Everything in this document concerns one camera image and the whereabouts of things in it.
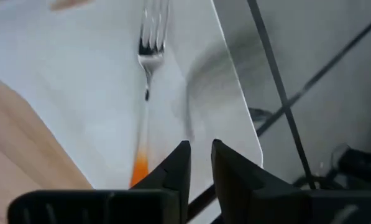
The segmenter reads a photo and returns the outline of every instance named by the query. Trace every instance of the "fork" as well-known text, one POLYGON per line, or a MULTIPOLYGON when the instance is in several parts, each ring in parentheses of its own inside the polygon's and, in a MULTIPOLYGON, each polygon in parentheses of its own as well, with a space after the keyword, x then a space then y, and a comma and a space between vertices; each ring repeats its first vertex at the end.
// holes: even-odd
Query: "fork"
POLYGON ((145 0, 138 61, 145 70, 145 109, 139 133, 131 187, 148 175, 149 97, 153 72, 163 63, 170 0, 145 0))

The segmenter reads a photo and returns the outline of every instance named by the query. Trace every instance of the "silver fork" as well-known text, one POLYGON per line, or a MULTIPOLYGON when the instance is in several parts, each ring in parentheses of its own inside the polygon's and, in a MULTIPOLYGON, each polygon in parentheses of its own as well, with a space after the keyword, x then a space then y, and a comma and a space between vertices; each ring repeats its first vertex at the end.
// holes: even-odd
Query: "silver fork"
POLYGON ((145 70, 145 110, 141 123, 137 154, 135 155, 134 170, 131 185, 140 180, 137 165, 147 163, 149 147, 149 96, 153 72, 163 63, 165 53, 165 38, 170 0, 144 0, 145 6, 142 13, 141 32, 138 49, 138 61, 145 70))

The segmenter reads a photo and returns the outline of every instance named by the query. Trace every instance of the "white surface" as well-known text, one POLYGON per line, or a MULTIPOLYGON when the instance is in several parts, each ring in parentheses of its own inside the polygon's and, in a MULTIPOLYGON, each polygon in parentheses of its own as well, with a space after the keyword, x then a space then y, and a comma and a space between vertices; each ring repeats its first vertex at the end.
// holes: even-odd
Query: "white surface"
MULTIPOLYGON (((50 12, 0 9, 0 80, 21 94, 95 188, 129 186, 145 76, 136 60, 142 1, 50 12)), ((213 182, 214 138, 262 165, 262 152, 209 0, 172 0, 165 63, 150 98, 151 166, 191 139, 190 200, 213 182)))

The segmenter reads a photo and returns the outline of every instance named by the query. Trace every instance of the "white plate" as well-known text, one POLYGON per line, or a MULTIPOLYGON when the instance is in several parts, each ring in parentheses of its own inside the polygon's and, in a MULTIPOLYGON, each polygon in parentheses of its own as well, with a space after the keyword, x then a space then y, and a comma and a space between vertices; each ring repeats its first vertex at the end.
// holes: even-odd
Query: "white plate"
MULTIPOLYGON (((93 187, 129 186, 143 107, 141 0, 0 7, 0 80, 22 95, 93 187)), ((214 138, 262 166, 262 152, 210 0, 172 0, 167 52, 150 99, 155 167, 191 139, 190 200, 209 187, 214 138)))

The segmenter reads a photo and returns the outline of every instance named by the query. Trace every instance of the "wooden surface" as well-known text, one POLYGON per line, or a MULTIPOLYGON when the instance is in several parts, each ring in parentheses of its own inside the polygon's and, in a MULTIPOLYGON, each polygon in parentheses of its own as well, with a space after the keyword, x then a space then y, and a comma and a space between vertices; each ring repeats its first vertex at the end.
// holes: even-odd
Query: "wooden surface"
POLYGON ((89 188, 29 104, 0 82, 0 223, 9 202, 25 192, 89 188))

